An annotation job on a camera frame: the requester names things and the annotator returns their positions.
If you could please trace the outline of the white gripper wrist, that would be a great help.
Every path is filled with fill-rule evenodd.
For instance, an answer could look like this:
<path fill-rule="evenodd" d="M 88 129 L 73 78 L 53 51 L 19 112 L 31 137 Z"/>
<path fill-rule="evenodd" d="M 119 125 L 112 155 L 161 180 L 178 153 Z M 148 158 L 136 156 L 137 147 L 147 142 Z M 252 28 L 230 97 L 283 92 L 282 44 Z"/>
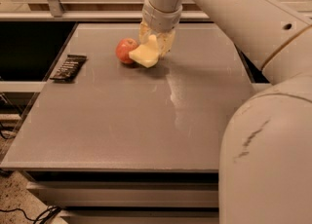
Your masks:
<path fill-rule="evenodd" d="M 152 30 L 159 32 L 156 35 L 159 54 L 164 57 L 172 48 L 176 37 L 174 28 L 179 23 L 181 12 L 182 7 L 179 6 L 174 12 L 164 13 L 153 7 L 149 0 L 145 0 L 142 8 L 143 21 L 139 25 L 139 42 L 147 43 Z"/>

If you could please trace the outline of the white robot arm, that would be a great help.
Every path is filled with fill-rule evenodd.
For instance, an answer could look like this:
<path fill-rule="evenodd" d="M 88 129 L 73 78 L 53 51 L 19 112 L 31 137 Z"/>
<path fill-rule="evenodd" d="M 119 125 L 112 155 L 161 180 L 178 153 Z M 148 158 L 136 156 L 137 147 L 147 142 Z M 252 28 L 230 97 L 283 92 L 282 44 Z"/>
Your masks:
<path fill-rule="evenodd" d="M 276 0 L 193 0 L 267 84 L 231 118 L 219 156 L 220 224 L 312 224 L 311 20 Z M 177 26 L 182 0 L 145 0 L 145 27 Z"/>

